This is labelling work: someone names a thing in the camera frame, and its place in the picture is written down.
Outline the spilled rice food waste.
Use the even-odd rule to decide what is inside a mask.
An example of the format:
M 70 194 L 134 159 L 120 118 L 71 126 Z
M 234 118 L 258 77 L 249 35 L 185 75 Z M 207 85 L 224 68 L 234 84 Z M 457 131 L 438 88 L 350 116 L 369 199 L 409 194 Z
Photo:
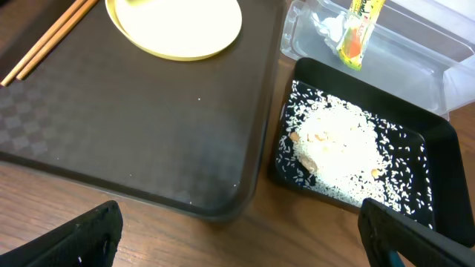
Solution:
M 273 166 L 293 188 L 351 208 L 371 198 L 436 227 L 423 137 L 298 80 L 281 111 Z

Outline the green yellow snack wrapper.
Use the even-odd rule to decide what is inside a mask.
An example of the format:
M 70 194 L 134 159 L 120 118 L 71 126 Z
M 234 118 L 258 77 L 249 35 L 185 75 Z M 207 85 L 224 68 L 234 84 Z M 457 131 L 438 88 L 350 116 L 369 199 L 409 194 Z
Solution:
M 385 0 L 352 0 L 344 22 L 344 34 L 337 46 L 340 60 L 353 70 L 361 70 L 367 44 Z

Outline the clear plastic bin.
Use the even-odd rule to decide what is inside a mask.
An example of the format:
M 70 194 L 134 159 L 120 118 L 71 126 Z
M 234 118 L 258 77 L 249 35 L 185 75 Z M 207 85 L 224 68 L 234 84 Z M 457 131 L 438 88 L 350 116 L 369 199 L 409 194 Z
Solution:
M 349 1 L 293 1 L 281 52 L 322 62 L 443 117 L 474 102 L 473 1 L 386 1 L 361 70 L 326 46 L 311 17 L 347 16 L 349 7 Z

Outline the wooden chopstick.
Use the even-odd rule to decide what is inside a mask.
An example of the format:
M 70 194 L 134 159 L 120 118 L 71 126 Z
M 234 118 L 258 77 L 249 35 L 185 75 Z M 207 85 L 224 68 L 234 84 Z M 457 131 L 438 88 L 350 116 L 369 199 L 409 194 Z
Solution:
M 76 0 L 29 49 L 1 84 L 6 85 L 14 79 L 21 80 L 26 77 L 71 32 L 97 2 L 97 0 Z
M 21 71 L 41 56 L 84 1 L 2 1 L 1 2 L 1 86 L 19 78 Z

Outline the yellow round plate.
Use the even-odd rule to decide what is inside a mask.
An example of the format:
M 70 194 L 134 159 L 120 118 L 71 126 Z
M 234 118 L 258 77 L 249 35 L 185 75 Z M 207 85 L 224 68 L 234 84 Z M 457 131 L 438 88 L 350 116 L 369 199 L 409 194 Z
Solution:
M 221 52 L 238 37 L 243 24 L 236 0 L 106 0 L 105 7 L 131 43 L 179 62 Z

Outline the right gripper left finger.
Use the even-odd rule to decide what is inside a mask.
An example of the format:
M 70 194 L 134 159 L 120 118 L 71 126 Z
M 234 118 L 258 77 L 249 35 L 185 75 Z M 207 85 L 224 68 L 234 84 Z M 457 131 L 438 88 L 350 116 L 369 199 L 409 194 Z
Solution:
M 110 200 L 2 254 L 1 265 L 111 267 L 122 227 L 119 205 Z

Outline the dark brown serving tray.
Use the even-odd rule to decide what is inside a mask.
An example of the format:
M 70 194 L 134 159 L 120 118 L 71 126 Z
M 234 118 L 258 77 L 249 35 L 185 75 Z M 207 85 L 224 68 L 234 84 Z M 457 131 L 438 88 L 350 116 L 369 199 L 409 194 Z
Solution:
M 204 220 L 252 199 L 283 1 L 242 1 L 242 30 L 197 62 L 153 56 L 95 4 L 25 80 L 1 89 L 1 159 Z

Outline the wooden chopstick right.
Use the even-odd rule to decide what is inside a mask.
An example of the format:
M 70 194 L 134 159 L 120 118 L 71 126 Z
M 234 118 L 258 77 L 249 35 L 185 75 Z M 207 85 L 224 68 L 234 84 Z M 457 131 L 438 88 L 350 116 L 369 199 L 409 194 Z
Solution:
M 29 49 L 1 84 L 6 85 L 14 79 L 21 80 L 26 77 L 71 32 L 97 2 L 97 0 L 76 0 Z

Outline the wooden chopstick left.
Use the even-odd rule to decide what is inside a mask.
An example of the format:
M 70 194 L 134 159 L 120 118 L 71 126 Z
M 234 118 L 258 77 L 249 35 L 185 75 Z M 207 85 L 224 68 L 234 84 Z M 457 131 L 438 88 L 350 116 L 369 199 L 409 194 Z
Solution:
M 1 2 L 1 86 L 19 78 L 21 71 L 41 56 L 84 1 L 2 1 Z

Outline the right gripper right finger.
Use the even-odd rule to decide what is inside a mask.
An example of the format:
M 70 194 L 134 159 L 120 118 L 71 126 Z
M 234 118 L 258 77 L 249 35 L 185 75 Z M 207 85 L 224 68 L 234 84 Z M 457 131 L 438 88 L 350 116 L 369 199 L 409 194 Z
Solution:
M 370 198 L 362 203 L 358 229 L 372 267 L 403 266 L 400 256 L 415 266 L 474 267 L 472 250 Z

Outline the black rectangular tray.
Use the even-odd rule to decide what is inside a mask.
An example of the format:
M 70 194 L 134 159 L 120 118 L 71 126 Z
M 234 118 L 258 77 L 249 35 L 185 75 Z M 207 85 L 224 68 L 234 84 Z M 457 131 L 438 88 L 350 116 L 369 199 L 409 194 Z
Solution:
M 358 105 L 402 127 L 403 136 L 389 135 L 408 166 L 397 179 L 407 184 L 411 219 L 447 238 L 474 246 L 474 216 L 456 130 L 440 116 L 400 99 L 329 65 L 310 58 L 296 62 L 292 92 L 298 101 L 306 90 L 322 90 Z

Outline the white tissue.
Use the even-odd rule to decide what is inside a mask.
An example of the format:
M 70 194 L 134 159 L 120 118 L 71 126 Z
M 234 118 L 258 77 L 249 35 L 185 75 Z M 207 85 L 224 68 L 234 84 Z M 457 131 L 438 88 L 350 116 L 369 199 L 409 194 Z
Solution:
M 340 13 L 336 17 L 321 19 L 317 13 L 311 15 L 317 33 L 324 37 L 324 43 L 336 55 L 337 47 L 345 31 L 346 14 Z

